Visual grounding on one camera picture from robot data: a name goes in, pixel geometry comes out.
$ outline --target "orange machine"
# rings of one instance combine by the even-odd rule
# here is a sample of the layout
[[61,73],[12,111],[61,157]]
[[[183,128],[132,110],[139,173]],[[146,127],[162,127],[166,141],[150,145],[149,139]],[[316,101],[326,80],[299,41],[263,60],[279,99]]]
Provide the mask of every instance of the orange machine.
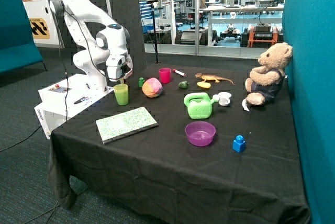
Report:
[[255,47],[254,44],[265,44],[272,46],[278,42],[278,31],[271,25],[257,25],[251,27],[249,31],[248,47]]

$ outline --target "teddy bear's foot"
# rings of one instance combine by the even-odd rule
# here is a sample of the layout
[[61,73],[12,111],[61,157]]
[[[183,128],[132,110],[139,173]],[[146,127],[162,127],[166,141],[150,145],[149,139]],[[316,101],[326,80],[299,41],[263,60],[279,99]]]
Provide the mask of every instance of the teddy bear's foot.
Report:
[[265,102],[265,98],[260,93],[250,93],[247,96],[247,101],[252,105],[262,105]]
[[245,81],[245,89],[247,90],[247,92],[251,92],[251,84],[252,84],[252,79],[248,78]]

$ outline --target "colorful ball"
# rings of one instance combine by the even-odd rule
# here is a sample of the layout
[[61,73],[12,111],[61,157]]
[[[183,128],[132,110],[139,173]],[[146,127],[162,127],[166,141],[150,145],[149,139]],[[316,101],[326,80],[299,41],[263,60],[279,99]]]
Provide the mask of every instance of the colorful ball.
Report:
[[159,82],[157,79],[154,77],[148,79],[145,81],[142,87],[143,93],[149,97],[149,98],[154,98],[158,97],[162,91],[163,91],[163,86],[161,82]]

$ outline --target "toy bearded dragon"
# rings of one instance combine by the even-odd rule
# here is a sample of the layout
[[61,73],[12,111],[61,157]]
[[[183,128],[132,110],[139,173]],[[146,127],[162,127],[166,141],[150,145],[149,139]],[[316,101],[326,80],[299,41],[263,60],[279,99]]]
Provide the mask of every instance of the toy bearded dragon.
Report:
[[220,82],[219,80],[225,80],[225,81],[229,81],[230,83],[234,85],[232,80],[226,79],[224,77],[216,76],[216,75],[197,73],[195,74],[195,77],[201,77],[202,82],[215,80],[215,83],[219,83]]

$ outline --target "teddy bear's ear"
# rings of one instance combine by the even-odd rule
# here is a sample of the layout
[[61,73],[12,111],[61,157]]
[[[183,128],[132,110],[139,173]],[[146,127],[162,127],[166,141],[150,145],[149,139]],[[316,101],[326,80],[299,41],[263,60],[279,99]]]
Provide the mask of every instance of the teddy bear's ear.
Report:
[[288,46],[284,52],[284,55],[286,58],[290,58],[292,57],[292,53],[293,53],[293,47],[292,46]]

